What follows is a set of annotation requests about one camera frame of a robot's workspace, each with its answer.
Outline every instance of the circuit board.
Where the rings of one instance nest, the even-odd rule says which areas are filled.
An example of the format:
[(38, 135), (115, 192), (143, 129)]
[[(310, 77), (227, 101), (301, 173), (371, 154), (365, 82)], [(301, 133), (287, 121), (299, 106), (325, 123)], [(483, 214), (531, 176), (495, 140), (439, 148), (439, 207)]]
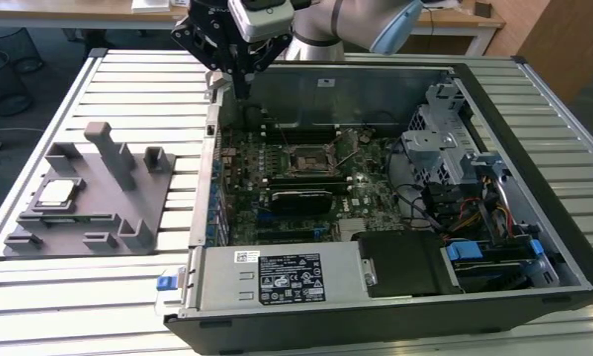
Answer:
[[(231, 131), (223, 140), (230, 245), (339, 241), (338, 221), (354, 218), (366, 231), (403, 229), (382, 171), (390, 138), (374, 138), (367, 128), (347, 128), (326, 144), (271, 145), (263, 139), (258, 132)], [(273, 214), (273, 191), (265, 182), (290, 177), (339, 177), (347, 182), (343, 194), (333, 195), (325, 214)]]

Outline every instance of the wastebasket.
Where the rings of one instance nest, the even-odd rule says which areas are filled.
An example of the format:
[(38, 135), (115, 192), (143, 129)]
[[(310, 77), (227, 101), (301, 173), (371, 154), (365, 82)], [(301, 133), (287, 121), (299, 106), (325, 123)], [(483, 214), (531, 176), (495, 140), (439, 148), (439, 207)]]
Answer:
[(9, 55), (0, 52), (0, 116), (10, 116), (26, 110), (31, 97), (19, 76), (9, 65)]
[(43, 66), (25, 28), (0, 27), (0, 51), (9, 55), (10, 65), (18, 73), (31, 73)]

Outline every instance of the wooden desk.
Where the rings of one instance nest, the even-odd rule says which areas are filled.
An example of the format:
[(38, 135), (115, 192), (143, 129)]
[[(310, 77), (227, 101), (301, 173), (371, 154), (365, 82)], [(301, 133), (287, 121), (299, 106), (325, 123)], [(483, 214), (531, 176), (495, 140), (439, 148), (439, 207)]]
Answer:
[[(183, 7), (171, 7), (167, 13), (131, 13), (131, 0), (0, 0), (0, 26), (170, 30), (185, 14)], [(502, 26), (499, 18), (433, 10), (433, 21), (423, 13), (413, 34), (471, 36), (466, 54), (479, 56)]]

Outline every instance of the warning label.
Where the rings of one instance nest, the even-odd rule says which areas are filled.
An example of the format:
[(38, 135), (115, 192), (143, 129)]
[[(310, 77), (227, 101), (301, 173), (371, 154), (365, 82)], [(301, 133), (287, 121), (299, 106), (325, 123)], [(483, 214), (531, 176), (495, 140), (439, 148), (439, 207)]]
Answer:
[(323, 301), (319, 254), (258, 257), (258, 302), (263, 306)]

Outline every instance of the white sticker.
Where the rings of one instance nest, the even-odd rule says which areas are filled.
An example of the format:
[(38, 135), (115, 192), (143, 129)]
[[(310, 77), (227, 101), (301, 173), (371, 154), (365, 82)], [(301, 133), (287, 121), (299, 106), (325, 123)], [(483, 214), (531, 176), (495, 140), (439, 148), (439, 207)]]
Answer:
[(255, 263), (259, 251), (235, 251), (235, 263)]
[(335, 79), (318, 79), (318, 88), (333, 88)]

